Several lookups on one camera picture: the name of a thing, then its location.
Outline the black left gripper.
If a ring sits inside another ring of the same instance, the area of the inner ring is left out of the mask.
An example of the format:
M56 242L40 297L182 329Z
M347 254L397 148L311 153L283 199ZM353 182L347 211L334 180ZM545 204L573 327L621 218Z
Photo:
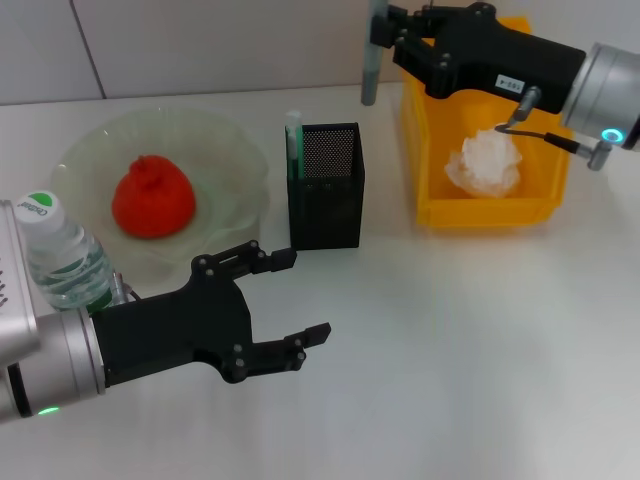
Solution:
M252 344L250 313L235 284L236 276L291 269L296 259L292 248L268 254L251 240L195 258L188 282L176 291L93 314L105 382L118 385L193 362L214 367L230 384L299 371L306 351L328 339L330 324Z

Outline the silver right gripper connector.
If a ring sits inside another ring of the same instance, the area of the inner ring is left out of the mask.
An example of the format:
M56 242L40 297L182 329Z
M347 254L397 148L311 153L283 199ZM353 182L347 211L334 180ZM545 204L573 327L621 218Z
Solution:
M514 126L527 120L530 113L536 108L541 100L542 93L539 87L529 87L522 96L518 106L513 111L507 122L508 126Z

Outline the yellow plastic bin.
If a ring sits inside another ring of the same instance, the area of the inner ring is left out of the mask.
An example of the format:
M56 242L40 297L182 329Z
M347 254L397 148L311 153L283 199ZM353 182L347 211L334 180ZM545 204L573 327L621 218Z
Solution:
M499 21L531 34L523 18ZM477 90L431 98L420 81L404 72L400 118L417 222L435 228L489 228L546 221L562 203L570 156L541 137L570 138L560 115L535 109L524 123L535 135L512 137L522 155L514 191L504 198L474 197L456 187L444 167L466 138L506 121L518 103Z

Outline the translucent glass fruit plate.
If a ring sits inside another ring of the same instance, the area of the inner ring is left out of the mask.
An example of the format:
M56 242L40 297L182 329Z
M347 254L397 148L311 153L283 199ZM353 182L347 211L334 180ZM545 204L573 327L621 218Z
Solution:
M196 211L182 231L143 240L114 220L116 186L141 155L172 161L191 182ZM157 107L128 112L76 142L55 167L51 191L70 218L93 233L136 289L175 287L191 260L253 240L268 208L268 166L237 124L211 112Z

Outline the clear green-label water bottle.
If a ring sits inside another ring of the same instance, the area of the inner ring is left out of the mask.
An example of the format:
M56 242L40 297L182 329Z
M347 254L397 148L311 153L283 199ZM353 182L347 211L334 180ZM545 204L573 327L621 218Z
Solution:
M13 211L25 240L27 267L45 300L59 311L99 311L112 302L113 268L101 243L67 216L46 190L21 197Z

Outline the white paper ball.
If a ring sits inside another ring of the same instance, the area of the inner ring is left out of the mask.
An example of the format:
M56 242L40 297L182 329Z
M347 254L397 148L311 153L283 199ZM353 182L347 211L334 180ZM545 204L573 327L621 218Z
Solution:
M449 180L478 198L504 198L520 182L522 155L511 138L495 130L480 130L452 152L444 171Z

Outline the black mesh pen holder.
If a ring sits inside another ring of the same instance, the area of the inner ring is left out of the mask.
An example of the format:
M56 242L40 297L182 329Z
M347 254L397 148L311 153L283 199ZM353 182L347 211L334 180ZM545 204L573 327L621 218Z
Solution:
M304 177L289 180L289 237L297 251L357 248L365 167L359 125L303 125Z

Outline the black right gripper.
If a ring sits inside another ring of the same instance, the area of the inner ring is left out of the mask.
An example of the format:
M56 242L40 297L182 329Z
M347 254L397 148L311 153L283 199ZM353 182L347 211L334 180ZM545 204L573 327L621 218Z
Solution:
M370 41L393 49L393 62L433 98L479 90L518 102L537 86L537 108L552 114L562 110L586 59L580 49L506 27L485 2L415 11L390 6L373 16Z

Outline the orange fruit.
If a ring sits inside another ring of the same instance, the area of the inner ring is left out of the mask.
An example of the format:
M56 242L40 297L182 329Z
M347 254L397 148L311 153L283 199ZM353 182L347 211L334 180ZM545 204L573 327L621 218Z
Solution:
M157 239L190 223L196 197L191 182L173 162L163 156L141 155L119 181L111 212L125 233Z

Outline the grey glitter pen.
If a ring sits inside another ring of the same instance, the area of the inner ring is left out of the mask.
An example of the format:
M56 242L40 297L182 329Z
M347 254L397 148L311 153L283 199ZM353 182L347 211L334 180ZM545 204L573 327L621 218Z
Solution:
M386 16L389 0L369 0L364 45L364 64L361 84L361 103L372 106L376 102L383 48L371 42L373 19Z

